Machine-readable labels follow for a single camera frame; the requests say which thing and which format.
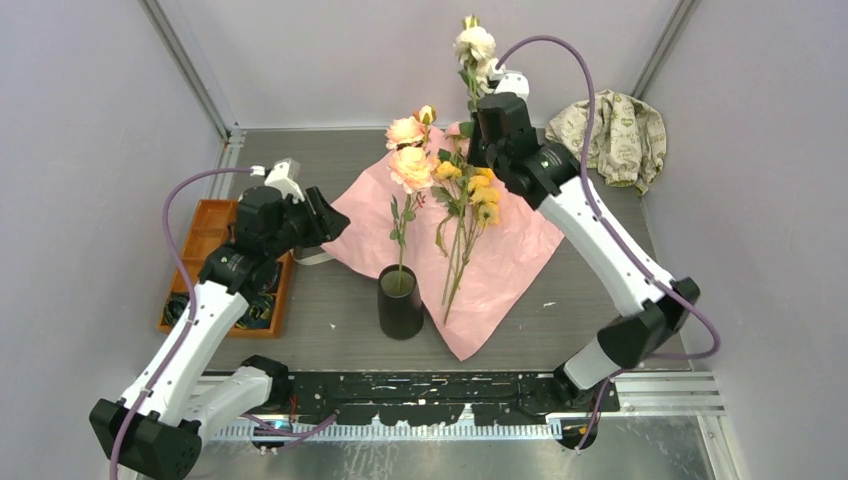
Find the cream ribbon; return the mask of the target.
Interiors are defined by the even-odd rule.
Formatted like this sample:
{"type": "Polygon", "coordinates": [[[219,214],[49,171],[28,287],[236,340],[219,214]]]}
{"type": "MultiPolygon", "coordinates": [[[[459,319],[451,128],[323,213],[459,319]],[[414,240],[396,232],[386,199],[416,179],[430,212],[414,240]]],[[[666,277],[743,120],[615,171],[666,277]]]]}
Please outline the cream ribbon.
{"type": "Polygon", "coordinates": [[[322,247],[297,247],[292,250],[292,258],[295,263],[305,267],[317,266],[336,260],[332,254],[326,252],[322,247]]]}

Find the yellow rose flower stem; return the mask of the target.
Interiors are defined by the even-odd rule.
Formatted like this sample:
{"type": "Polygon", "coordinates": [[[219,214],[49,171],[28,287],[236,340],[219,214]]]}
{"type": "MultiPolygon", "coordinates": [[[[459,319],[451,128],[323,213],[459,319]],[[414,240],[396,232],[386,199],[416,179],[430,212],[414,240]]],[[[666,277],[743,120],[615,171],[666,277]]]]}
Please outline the yellow rose flower stem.
{"type": "Polygon", "coordinates": [[[448,259],[442,292],[442,323],[447,324],[476,243],[499,224],[501,194],[493,170],[459,161],[441,162],[434,179],[431,193],[446,212],[436,228],[436,245],[448,259]]]}

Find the peach rose flower stem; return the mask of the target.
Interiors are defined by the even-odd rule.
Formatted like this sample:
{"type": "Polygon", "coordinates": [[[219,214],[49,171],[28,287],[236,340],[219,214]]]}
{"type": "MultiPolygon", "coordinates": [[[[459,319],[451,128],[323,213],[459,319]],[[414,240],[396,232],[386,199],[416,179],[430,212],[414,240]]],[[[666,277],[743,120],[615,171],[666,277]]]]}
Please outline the peach rose flower stem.
{"type": "Polygon", "coordinates": [[[397,273],[392,286],[398,294],[406,292],[403,285],[406,230],[416,218],[416,210],[423,205],[424,192],[433,185],[436,163],[428,154],[427,146],[430,127],[436,118],[435,108],[425,105],[411,116],[394,120],[385,132],[386,148],[390,154],[390,178],[406,194],[403,204],[395,196],[392,196],[390,203],[393,223],[390,239],[399,247],[397,273]]]}

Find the white rose flower stem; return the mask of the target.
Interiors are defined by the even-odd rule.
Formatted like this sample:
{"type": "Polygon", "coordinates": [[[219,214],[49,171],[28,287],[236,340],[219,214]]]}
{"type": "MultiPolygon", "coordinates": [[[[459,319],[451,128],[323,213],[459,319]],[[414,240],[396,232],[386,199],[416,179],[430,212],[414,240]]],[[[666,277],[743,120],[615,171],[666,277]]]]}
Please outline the white rose flower stem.
{"type": "Polygon", "coordinates": [[[454,53],[461,68],[458,71],[465,84],[470,113],[476,110],[480,100],[493,91],[489,75],[496,66],[496,40],[480,23],[475,15],[462,19],[462,31],[454,41],[454,53]]]}

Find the pink purple wrapping paper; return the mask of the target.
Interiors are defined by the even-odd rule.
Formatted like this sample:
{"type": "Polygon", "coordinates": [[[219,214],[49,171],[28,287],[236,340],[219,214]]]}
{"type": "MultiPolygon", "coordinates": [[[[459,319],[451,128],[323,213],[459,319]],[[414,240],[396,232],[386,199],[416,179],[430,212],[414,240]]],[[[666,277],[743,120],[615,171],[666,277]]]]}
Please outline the pink purple wrapping paper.
{"type": "Polygon", "coordinates": [[[442,302],[448,259],[435,243],[436,228],[446,210],[432,196],[417,210],[407,230],[404,252],[390,238],[390,202],[405,200],[402,187],[390,177],[385,155],[364,170],[332,206],[351,223],[325,251],[367,277],[402,259],[419,282],[421,299],[443,340],[460,361],[472,357],[489,339],[518,299],[553,256],[564,236],[526,202],[500,192],[499,222],[488,226],[473,248],[452,306],[442,302]]]}

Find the pink rose flower stem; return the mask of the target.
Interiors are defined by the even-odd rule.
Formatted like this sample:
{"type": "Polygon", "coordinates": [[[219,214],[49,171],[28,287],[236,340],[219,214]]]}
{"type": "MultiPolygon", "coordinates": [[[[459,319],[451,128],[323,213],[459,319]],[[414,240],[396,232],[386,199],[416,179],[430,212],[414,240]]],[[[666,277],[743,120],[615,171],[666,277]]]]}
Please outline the pink rose flower stem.
{"type": "Polygon", "coordinates": [[[475,123],[473,121],[454,122],[450,124],[444,132],[444,138],[449,143],[448,149],[440,149],[439,158],[447,161],[452,155],[457,155],[462,161],[467,162],[474,126],[475,123]]]}

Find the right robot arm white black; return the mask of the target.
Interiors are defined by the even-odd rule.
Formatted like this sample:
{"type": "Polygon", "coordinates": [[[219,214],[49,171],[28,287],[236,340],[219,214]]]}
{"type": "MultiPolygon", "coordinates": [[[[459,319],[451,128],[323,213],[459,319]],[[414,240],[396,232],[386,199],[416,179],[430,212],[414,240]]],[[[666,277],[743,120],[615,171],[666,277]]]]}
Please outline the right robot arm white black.
{"type": "Polygon", "coordinates": [[[542,144],[518,95],[484,97],[472,116],[469,149],[475,166],[491,168],[507,190],[556,226],[594,270],[618,317],[556,367],[552,392],[567,410],[582,409],[594,388],[655,353],[683,326],[683,301],[700,295],[690,278],[676,280],[627,234],[564,146],[542,144]]]}

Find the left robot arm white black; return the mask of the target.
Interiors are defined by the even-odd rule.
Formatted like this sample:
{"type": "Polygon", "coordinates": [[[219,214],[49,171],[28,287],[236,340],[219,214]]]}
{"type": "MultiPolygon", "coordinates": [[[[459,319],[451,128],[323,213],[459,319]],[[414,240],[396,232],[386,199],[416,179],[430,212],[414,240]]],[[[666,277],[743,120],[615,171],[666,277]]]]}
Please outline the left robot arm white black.
{"type": "Polygon", "coordinates": [[[242,195],[229,240],[207,256],[160,350],[118,400],[100,399],[89,414],[111,478],[124,466],[153,479],[183,479],[203,445],[234,419],[259,406],[269,413],[288,406],[287,366],[260,355],[197,399],[191,394],[227,333],[274,285],[279,258],[331,242],[349,224],[316,187],[303,197],[267,186],[242,195]]]}

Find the dark cylindrical vase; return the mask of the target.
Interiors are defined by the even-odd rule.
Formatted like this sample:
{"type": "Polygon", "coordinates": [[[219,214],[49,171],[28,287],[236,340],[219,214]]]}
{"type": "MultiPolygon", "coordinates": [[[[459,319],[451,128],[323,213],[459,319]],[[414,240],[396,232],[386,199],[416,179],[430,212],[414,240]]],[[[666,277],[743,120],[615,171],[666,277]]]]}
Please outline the dark cylindrical vase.
{"type": "Polygon", "coordinates": [[[417,277],[408,266],[394,264],[381,271],[377,311],[381,330],[389,338],[407,340],[420,332],[424,306],[417,277]]]}

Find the rolled dark fabric upper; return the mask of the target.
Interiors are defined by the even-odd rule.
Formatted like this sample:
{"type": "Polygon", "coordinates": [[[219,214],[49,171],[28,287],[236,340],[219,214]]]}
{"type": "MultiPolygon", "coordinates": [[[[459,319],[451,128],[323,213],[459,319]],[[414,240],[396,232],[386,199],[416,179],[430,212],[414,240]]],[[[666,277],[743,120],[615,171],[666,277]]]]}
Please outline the rolled dark fabric upper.
{"type": "Polygon", "coordinates": [[[256,287],[259,293],[273,294],[278,289],[282,266],[278,261],[268,261],[256,274],[256,287]]]}

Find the rolled dark fabric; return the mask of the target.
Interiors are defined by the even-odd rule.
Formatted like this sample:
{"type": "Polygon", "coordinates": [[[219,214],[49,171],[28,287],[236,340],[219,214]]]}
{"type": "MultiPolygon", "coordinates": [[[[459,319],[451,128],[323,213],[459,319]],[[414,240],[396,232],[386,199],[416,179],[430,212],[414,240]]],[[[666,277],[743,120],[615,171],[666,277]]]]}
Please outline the rolled dark fabric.
{"type": "Polygon", "coordinates": [[[249,304],[246,312],[236,322],[235,326],[242,330],[269,329],[275,307],[275,297],[263,293],[249,304]]]}
{"type": "Polygon", "coordinates": [[[273,294],[278,289],[282,266],[278,261],[268,261],[256,274],[256,287],[259,293],[273,294]]]}
{"type": "Polygon", "coordinates": [[[162,324],[168,327],[174,326],[190,302],[187,292],[171,292],[163,307],[162,324]]]}

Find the orange compartment tray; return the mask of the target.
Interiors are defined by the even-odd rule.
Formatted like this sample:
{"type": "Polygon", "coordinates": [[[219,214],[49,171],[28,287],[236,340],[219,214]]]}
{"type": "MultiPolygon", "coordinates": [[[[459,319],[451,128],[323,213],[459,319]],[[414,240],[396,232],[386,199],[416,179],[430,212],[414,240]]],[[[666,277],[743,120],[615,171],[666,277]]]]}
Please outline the orange compartment tray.
{"type": "MultiPolygon", "coordinates": [[[[171,292],[189,292],[190,286],[198,279],[206,257],[217,247],[231,239],[235,217],[236,202],[234,200],[201,200],[198,203],[181,252],[181,259],[188,272],[189,280],[185,281],[181,274],[176,272],[169,294],[171,292]]],[[[235,323],[228,332],[230,337],[276,339],[282,336],[294,260],[292,255],[287,253],[280,257],[278,262],[282,266],[282,271],[278,289],[275,293],[271,294],[275,297],[275,307],[270,328],[265,330],[242,330],[238,329],[235,323]]],[[[168,333],[173,326],[168,327],[163,325],[162,316],[163,311],[157,323],[157,330],[162,333],[168,333]]]]}

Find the rolled dark fabric lower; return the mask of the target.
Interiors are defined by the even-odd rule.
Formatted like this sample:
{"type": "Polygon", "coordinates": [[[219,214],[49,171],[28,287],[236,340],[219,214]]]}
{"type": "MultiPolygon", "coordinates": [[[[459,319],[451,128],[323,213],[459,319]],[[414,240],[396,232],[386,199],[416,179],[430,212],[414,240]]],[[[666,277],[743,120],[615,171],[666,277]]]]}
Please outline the rolled dark fabric lower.
{"type": "Polygon", "coordinates": [[[263,293],[249,304],[246,312],[236,322],[235,326],[242,330],[269,329],[275,307],[275,297],[263,293]]]}

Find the rolled dark fabric left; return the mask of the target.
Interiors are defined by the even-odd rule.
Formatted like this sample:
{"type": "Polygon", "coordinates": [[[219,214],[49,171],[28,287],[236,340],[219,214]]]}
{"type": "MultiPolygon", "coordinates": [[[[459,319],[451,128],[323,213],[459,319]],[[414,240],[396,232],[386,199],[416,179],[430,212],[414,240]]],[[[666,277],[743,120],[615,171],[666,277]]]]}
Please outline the rolled dark fabric left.
{"type": "Polygon", "coordinates": [[[174,326],[190,302],[187,292],[171,292],[163,307],[162,324],[168,327],[174,326]]]}

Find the patterned cream cloth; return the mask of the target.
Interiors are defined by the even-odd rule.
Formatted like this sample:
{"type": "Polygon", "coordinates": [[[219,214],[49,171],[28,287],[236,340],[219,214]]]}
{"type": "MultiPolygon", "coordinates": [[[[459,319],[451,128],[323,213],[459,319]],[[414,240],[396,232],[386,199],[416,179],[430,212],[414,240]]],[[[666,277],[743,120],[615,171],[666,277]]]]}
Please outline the patterned cream cloth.
{"type": "Polygon", "coordinates": [[[660,113],[634,97],[603,90],[595,96],[587,167],[609,186],[646,194],[664,167],[667,132],[660,113]]]}

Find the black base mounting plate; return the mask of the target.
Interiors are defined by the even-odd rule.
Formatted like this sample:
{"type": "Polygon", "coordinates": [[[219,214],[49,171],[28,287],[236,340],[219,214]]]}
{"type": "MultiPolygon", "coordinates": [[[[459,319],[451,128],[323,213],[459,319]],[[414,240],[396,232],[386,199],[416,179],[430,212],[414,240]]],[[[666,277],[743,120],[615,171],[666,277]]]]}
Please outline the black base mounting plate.
{"type": "Polygon", "coordinates": [[[475,426],[540,425],[550,414],[592,412],[598,390],[567,400],[555,379],[536,371],[294,372],[281,395],[250,413],[292,414],[316,425],[335,415],[338,425],[412,427],[452,425],[465,410],[475,426]]]}

